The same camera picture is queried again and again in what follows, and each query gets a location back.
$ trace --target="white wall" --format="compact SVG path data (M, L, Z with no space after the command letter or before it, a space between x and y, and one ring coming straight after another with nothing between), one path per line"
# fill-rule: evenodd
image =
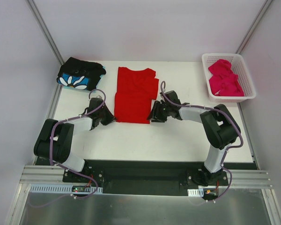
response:
M235 53L265 0L35 0L64 60Z
M244 117L281 206L281 0L273 3L243 56L257 88L257 97L242 103Z
M24 0L0 0L0 225L48 112L58 72Z

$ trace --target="laundry basket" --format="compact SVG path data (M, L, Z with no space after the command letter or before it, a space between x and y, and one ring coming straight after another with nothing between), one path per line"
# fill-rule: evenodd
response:
M235 74L238 75L238 82L244 91L244 97L215 96L212 94L209 84L209 79L212 77L212 73L208 68L221 59L228 60L232 64L231 69ZM211 101L242 102L246 99L252 99L256 97L256 91L251 79L251 75L241 55L231 53L207 53L202 55L202 62L208 86L209 99Z

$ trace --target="blue and white graphic print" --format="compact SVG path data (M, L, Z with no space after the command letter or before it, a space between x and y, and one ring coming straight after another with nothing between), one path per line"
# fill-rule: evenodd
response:
M79 77L79 76L70 76L68 74L62 74L62 76L58 78L57 83L67 87L85 90L89 83L89 78L86 78L84 76Z

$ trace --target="folded red cloth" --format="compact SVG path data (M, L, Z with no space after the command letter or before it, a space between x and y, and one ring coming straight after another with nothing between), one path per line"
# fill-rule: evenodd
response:
M156 100L159 80L152 69L133 71L118 68L118 85L115 95L114 115L117 122L144 123L151 112L152 100Z
M209 79L211 92L216 96L242 97L244 91L238 82L238 75L231 70L231 63L218 60L211 65L209 71L213 76Z

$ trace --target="white table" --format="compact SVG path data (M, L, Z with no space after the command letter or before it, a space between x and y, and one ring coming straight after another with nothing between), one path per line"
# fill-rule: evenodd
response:
M144 62L144 61L98 61L106 68L97 85L107 96L106 104L114 112L114 96L117 87L118 67L131 70L151 68L156 78L166 81L166 90L174 90L183 102L194 105L216 106L208 100L206 80L202 63L199 62ZM63 88L54 118L62 120L82 113L89 105L88 92ZM225 162L252 162L251 152L244 133L236 103L225 104L240 126L244 146L229 151ZM202 124L168 118L165 123L101 124L92 131L75 135L72 148L84 159L142 160L142 161L205 161L209 142Z

